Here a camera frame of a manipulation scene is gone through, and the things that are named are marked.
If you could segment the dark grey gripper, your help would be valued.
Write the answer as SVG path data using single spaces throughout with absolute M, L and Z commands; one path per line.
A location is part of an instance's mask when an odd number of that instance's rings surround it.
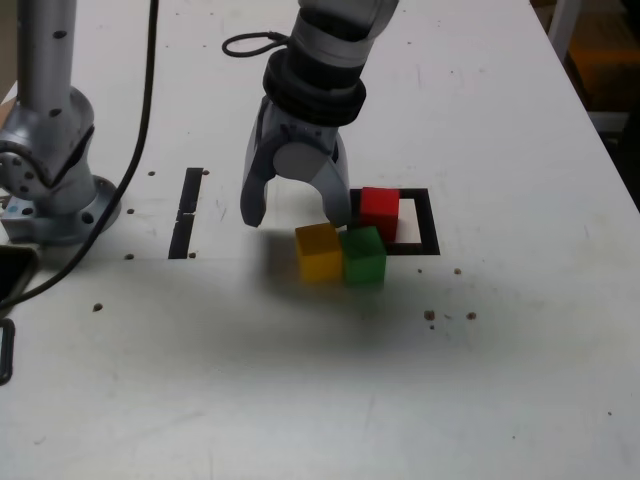
M 281 139 L 295 143 L 281 147 Z M 264 96 L 245 158 L 240 209 L 246 225 L 261 224 L 266 213 L 267 184 L 276 174 L 316 189 L 332 225 L 351 222 L 348 164 L 338 129 L 300 120 Z

